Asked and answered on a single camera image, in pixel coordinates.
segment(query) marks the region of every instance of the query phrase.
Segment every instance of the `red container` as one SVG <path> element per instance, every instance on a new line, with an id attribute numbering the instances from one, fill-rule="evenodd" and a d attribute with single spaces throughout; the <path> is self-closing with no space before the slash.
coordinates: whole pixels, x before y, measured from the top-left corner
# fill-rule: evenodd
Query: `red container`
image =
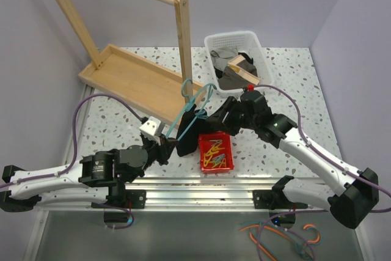
<path id="1" fill-rule="evenodd" d="M 201 171 L 205 173 L 228 172 L 233 169 L 231 139 L 221 131 L 201 134 L 198 139 L 201 152 Z"/>

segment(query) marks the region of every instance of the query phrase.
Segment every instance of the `plastic laundry basket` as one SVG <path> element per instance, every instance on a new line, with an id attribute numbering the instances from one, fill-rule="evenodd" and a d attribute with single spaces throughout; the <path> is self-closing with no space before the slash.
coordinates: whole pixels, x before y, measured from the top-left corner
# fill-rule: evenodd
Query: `plastic laundry basket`
<path id="1" fill-rule="evenodd" d="M 257 68 L 258 77 L 261 79 L 262 84 L 274 84 L 274 77 L 271 71 L 269 62 L 266 60 L 263 54 L 262 47 L 259 43 L 257 35 L 251 31 L 239 31 L 231 33 L 222 33 L 211 35 L 205 38 L 205 48 L 208 55 L 209 68 L 212 72 L 213 83 L 216 85 L 217 90 L 223 97 L 239 96 L 242 89 L 222 90 L 219 87 L 217 76 L 214 72 L 212 58 L 210 51 L 218 49 L 223 46 L 236 48 L 239 52 L 247 53 L 251 58 L 254 58 L 254 65 Z"/>

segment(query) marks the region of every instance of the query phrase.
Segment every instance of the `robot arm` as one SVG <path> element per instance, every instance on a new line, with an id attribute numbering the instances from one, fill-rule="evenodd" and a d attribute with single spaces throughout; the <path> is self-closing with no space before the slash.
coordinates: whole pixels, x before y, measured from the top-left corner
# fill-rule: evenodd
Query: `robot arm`
<path id="1" fill-rule="evenodd" d="M 314 185 L 292 176 L 284 176 L 271 191 L 261 195 L 271 209 L 292 207 L 294 203 L 310 204 L 329 210 L 340 223 L 354 229 L 379 201 L 377 189 L 345 173 L 350 171 L 378 184 L 375 172 L 369 168 L 362 172 L 341 161 L 306 135 L 307 142 L 304 142 L 297 124 L 283 114 L 273 114 L 266 98 L 258 91 L 245 91 L 239 101 L 228 97 L 206 121 L 216 131 L 224 131 L 232 136 L 241 128 L 254 130 L 262 141 L 295 157 L 324 180 L 325 185 Z M 338 163 L 344 171 L 317 155 L 310 144 Z"/>
<path id="2" fill-rule="evenodd" d="M 24 171 L 16 166 L 6 166 L 3 180 L 14 182 L 8 191 L 0 192 L 0 208 L 8 212 L 28 211 L 36 205 L 55 202 L 91 202 L 125 208 L 125 182 L 143 177 L 144 171 L 154 161 L 168 164 L 177 140 L 161 134 L 164 124 L 150 117 L 140 127 L 143 146 L 132 145 L 127 149 L 99 151 L 75 162 L 66 173 L 59 173 L 68 166 L 39 171 Z M 57 174 L 57 177 L 39 178 Z M 22 178 L 38 177 L 20 182 Z"/>

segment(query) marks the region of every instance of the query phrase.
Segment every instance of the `wooden frame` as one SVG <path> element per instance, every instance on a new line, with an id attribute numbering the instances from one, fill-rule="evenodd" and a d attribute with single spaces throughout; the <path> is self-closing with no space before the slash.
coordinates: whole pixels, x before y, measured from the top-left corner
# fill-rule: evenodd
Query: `wooden frame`
<path id="1" fill-rule="evenodd" d="M 172 123 L 184 105 L 181 85 L 192 78 L 189 0 L 159 0 L 175 7 L 182 75 L 115 45 L 109 44 L 99 52 L 72 1 L 56 1 L 92 60 L 79 74 L 81 80 Z M 187 83 L 185 94 L 192 97 L 202 86 L 197 82 Z"/>

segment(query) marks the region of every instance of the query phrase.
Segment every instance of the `metal bracket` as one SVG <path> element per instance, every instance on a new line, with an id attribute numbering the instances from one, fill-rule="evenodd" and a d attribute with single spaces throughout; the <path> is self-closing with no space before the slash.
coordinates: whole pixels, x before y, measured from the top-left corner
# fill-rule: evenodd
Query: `metal bracket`
<path id="1" fill-rule="evenodd" d="M 147 200 L 147 191 L 144 189 L 127 189 L 126 198 L 131 202 L 132 209 L 144 209 Z"/>
<path id="2" fill-rule="evenodd" d="M 255 209 L 307 209 L 308 205 L 303 203 L 275 202 L 273 200 L 273 191 L 265 189 L 256 189 L 252 192 L 252 200 Z"/>

